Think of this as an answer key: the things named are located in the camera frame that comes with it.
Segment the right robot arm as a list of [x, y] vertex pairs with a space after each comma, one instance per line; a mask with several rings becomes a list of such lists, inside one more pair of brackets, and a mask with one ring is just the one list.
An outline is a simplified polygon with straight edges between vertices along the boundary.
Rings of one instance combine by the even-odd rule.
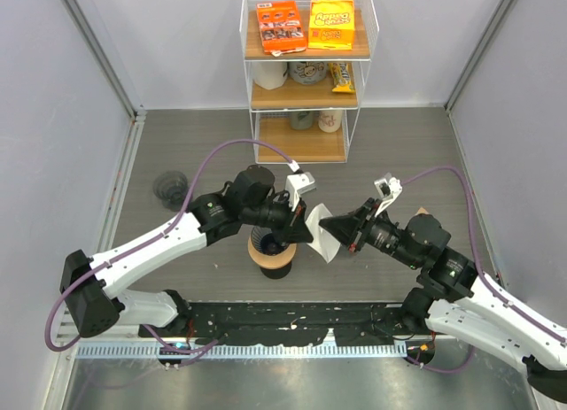
[[490, 353], [539, 393], [566, 401], [566, 329], [507, 292], [474, 261], [449, 247], [450, 234], [428, 213], [405, 228], [390, 221], [374, 200], [320, 227], [351, 252], [370, 245], [418, 271], [418, 287], [405, 298], [403, 328], [428, 329]]

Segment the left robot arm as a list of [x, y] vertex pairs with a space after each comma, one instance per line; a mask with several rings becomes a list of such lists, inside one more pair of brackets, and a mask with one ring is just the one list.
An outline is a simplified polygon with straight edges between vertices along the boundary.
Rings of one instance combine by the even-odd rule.
[[116, 324], [148, 324], [170, 337], [189, 327], [187, 307], [173, 290], [146, 293], [131, 285], [182, 255], [200, 251], [242, 226], [267, 228], [277, 244], [307, 244], [307, 206], [302, 196], [315, 188], [302, 170], [274, 189], [275, 177], [263, 166], [249, 166], [223, 188], [192, 199], [179, 218], [110, 251], [66, 257], [60, 291], [81, 338], [96, 337]]

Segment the white paper coffee filter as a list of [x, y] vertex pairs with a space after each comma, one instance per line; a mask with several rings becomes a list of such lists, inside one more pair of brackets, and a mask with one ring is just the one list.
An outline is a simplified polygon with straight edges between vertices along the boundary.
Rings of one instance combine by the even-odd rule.
[[341, 246], [341, 243], [332, 234], [319, 225], [321, 220], [331, 216], [325, 204], [320, 203], [313, 208], [306, 220], [307, 228], [313, 237], [308, 246], [317, 252], [327, 264], [334, 260]]

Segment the blue plastic dripper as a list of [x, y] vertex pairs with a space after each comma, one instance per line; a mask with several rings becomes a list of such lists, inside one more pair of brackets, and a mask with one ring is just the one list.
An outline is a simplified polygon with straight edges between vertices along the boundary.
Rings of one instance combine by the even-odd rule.
[[252, 247], [262, 255], [275, 256], [283, 253], [287, 245], [276, 241], [274, 233], [270, 228], [255, 226], [251, 232]]

